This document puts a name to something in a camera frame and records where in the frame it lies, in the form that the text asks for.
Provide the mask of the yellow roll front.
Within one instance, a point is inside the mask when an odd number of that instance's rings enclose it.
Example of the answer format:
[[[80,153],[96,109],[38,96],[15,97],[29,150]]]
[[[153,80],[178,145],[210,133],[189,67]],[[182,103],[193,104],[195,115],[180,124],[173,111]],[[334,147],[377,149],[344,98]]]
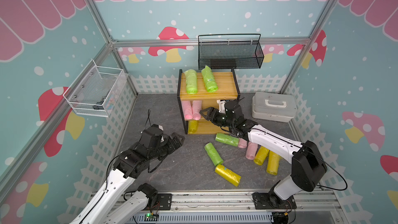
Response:
[[[217,165],[215,167],[215,172],[235,187],[240,185],[241,176],[226,168],[224,165]]]

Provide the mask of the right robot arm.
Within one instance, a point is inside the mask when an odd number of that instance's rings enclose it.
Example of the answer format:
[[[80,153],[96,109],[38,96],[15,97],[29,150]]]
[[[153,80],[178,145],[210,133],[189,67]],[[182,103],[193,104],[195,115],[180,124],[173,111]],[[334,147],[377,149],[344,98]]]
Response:
[[[267,203],[280,208],[298,192],[312,192],[331,167],[311,141],[301,143],[276,134],[257,122],[244,117],[238,100],[223,101],[224,110],[214,107],[200,110],[210,121],[231,135],[258,144],[276,153],[291,164],[291,173],[276,183],[267,193]]]

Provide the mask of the green roll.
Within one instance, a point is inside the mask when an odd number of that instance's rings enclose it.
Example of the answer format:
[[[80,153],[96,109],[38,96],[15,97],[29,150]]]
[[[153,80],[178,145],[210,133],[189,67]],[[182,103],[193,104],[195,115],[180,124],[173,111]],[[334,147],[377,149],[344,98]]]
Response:
[[[215,140],[217,142],[223,143],[223,144],[227,144],[227,145],[231,145],[234,147],[237,147],[239,144],[239,138],[224,134],[224,133],[217,133]]]
[[[224,160],[221,158],[212,143],[207,143],[204,148],[215,167],[224,163]]]
[[[202,69],[201,73],[206,91],[209,93],[216,92],[218,90],[218,85],[211,68],[206,65],[205,68]]]
[[[186,77],[186,92],[187,94],[198,93],[198,78],[197,72],[193,69],[189,69],[184,72]]]

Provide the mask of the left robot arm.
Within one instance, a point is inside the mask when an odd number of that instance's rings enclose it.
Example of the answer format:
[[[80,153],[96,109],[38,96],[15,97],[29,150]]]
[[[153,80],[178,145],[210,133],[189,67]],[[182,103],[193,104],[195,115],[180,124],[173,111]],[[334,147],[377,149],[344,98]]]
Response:
[[[142,131],[141,138],[129,149],[111,160],[106,170],[106,179],[88,205],[72,220],[74,224],[125,224],[144,209],[153,210],[157,205],[157,190],[144,183],[133,195],[114,208],[118,199],[144,171],[151,173],[151,162],[163,162],[179,149],[185,137],[164,133],[163,127],[151,123]]]

